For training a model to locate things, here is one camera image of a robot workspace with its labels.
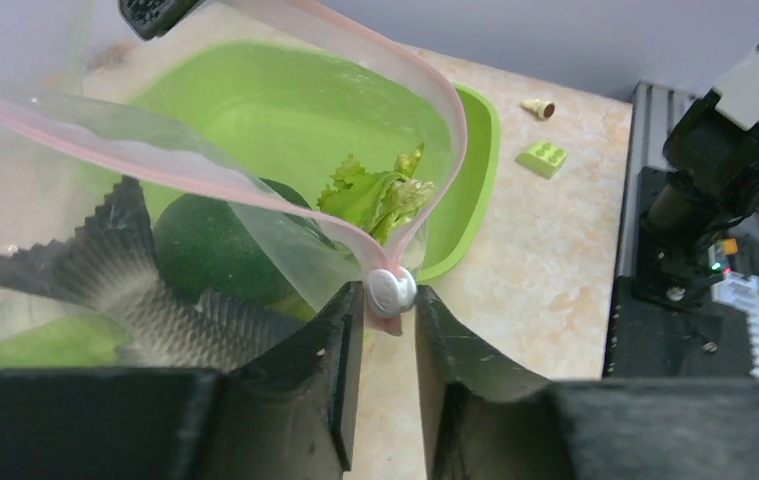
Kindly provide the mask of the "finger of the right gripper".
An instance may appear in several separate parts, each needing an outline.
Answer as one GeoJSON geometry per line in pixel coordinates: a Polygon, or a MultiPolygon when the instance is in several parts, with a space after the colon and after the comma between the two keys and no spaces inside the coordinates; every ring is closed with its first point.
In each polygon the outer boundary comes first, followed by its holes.
{"type": "Polygon", "coordinates": [[[142,40],[161,37],[203,0],[119,0],[120,15],[142,40]]]}

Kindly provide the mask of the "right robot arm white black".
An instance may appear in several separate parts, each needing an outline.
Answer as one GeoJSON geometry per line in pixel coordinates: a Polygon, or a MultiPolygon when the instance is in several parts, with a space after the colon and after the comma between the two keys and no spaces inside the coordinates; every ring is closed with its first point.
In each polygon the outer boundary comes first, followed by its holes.
{"type": "MultiPolygon", "coordinates": [[[[161,37],[205,1],[118,1],[125,21],[144,40],[161,37]]],[[[392,230],[385,247],[352,222],[273,200],[243,174],[217,167],[190,150],[159,150],[130,154],[126,166],[111,167],[129,175],[186,192],[326,222],[328,235],[343,242],[359,258],[366,297],[378,318],[412,309],[417,292],[401,259],[408,243],[426,221],[461,169],[467,128],[458,95],[448,80],[420,57],[369,28],[316,1],[223,1],[241,15],[368,68],[426,99],[456,135],[454,162],[435,201],[422,207],[410,226],[392,230]]],[[[675,171],[668,190],[690,205],[686,220],[670,220],[675,209],[661,200],[650,210],[647,228],[660,242],[668,237],[687,249],[709,234],[712,222],[750,216],[759,210],[759,47],[723,74],[697,99],[675,125],[663,147],[675,171]]]]}

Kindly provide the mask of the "white toy cauliflower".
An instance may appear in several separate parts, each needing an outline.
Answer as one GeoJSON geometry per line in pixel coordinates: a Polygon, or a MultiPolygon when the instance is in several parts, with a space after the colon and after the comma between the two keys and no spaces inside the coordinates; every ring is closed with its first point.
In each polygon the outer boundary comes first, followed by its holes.
{"type": "Polygon", "coordinates": [[[55,301],[12,294],[0,303],[0,369],[112,366],[129,341],[108,318],[55,301]]]}

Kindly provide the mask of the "grey toy fish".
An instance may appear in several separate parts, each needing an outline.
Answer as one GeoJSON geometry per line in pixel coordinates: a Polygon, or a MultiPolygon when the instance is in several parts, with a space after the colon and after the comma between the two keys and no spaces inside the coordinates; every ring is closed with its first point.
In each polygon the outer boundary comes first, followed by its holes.
{"type": "Polygon", "coordinates": [[[140,182],[129,176],[64,241],[0,254],[0,288],[84,307],[129,336],[120,362],[231,372],[292,336],[304,321],[213,288],[181,299],[156,266],[140,182]]]}

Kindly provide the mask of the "dark green toy avocado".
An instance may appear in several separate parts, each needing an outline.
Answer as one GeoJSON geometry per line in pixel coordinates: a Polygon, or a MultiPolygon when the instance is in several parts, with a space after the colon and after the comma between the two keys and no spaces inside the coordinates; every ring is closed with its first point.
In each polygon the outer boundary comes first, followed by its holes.
{"type": "Polygon", "coordinates": [[[214,289],[273,305],[296,290],[222,200],[183,194],[153,226],[157,265],[178,297],[214,289]]]}

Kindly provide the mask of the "toy celery stalk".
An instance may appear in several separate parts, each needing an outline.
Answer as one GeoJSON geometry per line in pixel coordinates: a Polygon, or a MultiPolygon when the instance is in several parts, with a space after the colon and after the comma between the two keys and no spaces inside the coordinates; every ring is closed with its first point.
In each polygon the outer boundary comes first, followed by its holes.
{"type": "Polygon", "coordinates": [[[350,154],[330,175],[321,190],[317,208],[358,227],[380,244],[409,224],[431,202],[437,187],[414,177],[424,145],[400,153],[389,170],[367,170],[350,154]]]}

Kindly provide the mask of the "clear zip top bag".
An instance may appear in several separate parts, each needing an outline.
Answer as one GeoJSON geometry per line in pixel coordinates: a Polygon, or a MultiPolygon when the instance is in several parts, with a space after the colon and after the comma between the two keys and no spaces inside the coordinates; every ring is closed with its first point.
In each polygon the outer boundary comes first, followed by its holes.
{"type": "MultiPolygon", "coordinates": [[[[222,2],[101,58],[84,50],[84,1],[61,3],[62,27],[0,29],[0,254],[66,240],[129,176],[143,189],[152,231],[183,194],[226,202],[296,290],[259,305],[306,324],[342,285],[366,287],[357,254],[328,235],[326,222],[111,168],[128,165],[130,154],[186,149],[249,177],[256,193],[326,214],[317,198],[348,155],[369,171],[389,170],[423,144],[414,177],[436,185],[435,201],[457,150],[430,102],[222,2]]],[[[428,218],[401,259],[415,282],[428,258],[428,218]]]]}

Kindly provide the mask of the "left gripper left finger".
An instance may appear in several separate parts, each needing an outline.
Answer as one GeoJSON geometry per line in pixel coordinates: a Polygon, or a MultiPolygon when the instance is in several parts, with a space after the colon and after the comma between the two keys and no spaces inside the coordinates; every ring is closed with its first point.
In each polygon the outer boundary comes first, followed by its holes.
{"type": "Polygon", "coordinates": [[[358,282],[230,374],[0,370],[0,479],[340,479],[353,463],[358,282]]]}

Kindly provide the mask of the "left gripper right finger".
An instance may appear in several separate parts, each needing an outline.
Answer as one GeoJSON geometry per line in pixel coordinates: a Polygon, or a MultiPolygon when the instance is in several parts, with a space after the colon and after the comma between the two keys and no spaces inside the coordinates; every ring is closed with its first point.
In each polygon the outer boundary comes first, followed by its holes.
{"type": "Polygon", "coordinates": [[[431,479],[759,479],[759,381],[552,381],[415,298],[431,479]]]}

